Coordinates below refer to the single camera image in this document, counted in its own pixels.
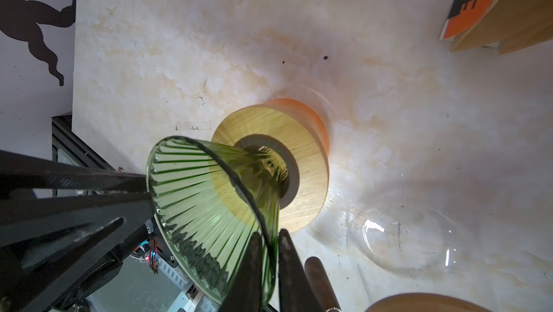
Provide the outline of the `green glass dripper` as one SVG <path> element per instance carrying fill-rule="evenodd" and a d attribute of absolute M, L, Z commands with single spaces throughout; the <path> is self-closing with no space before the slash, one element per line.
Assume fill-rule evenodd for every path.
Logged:
<path fill-rule="evenodd" d="M 211 299 L 230 293 L 249 239 L 262 239 L 262 300 L 273 295 L 279 210 L 289 172 L 266 146 L 229 146 L 184 136 L 160 140 L 146 167 L 162 237 Z"/>

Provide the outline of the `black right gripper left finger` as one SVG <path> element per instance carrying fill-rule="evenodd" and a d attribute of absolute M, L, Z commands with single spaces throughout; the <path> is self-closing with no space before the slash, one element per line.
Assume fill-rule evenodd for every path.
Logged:
<path fill-rule="evenodd" d="M 259 233 L 254 233 L 250 237 L 230 292 L 220 306 L 219 312 L 260 312 L 263 309 L 262 252 L 261 236 Z"/>

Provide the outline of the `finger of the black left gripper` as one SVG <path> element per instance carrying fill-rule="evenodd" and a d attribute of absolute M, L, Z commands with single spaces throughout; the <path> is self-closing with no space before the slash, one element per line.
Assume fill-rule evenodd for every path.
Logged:
<path fill-rule="evenodd" d="M 138 245 L 154 214 L 146 193 L 1 201 L 1 308 L 47 311 Z"/>
<path fill-rule="evenodd" d="M 52 189 L 146 192 L 144 175 L 72 166 L 1 152 L 1 191 Z"/>

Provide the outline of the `wooden ring dripper stand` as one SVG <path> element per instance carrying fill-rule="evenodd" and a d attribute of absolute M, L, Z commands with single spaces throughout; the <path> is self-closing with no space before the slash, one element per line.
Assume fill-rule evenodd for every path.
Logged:
<path fill-rule="evenodd" d="M 305 121 L 266 103 L 252 105 L 226 117 L 212 140 L 242 149 L 268 149 L 287 171 L 280 198 L 280 227 L 299 231 L 323 209 L 330 179 L 328 156 Z"/>

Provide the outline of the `clear glass server jug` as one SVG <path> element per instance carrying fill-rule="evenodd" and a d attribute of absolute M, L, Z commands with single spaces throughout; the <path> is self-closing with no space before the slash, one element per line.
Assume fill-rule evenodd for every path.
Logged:
<path fill-rule="evenodd" d="M 433 208 L 353 206 L 321 216 L 313 235 L 342 311 L 403 293 L 463 296 L 465 230 Z"/>

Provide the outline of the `wooden ring dripper holder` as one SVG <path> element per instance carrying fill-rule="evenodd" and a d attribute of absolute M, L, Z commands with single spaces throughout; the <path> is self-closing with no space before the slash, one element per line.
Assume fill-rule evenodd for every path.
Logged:
<path fill-rule="evenodd" d="M 373 311 L 490 312 L 490 310 L 466 300 L 432 293 L 405 293 L 383 298 L 366 310 L 366 312 Z"/>

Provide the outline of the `orange glass pitcher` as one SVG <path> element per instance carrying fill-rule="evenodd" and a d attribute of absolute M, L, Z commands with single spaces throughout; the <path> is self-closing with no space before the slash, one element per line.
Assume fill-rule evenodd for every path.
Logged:
<path fill-rule="evenodd" d="M 301 103 L 300 101 L 289 98 L 277 98 L 269 100 L 268 102 L 266 102 L 266 105 L 282 108 L 283 110 L 286 110 L 288 113 L 291 113 L 298 119 L 305 121 L 305 123 L 307 123 L 318 136 L 323 145 L 326 156 L 329 156 L 330 140 L 327 129 L 325 127 L 325 123 L 311 107 L 307 106 L 304 103 Z"/>

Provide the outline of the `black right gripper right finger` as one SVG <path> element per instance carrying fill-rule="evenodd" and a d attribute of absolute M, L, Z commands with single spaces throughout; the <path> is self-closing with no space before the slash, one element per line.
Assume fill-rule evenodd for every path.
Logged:
<path fill-rule="evenodd" d="M 286 229 L 279 232 L 278 257 L 279 310 L 323 311 Z"/>

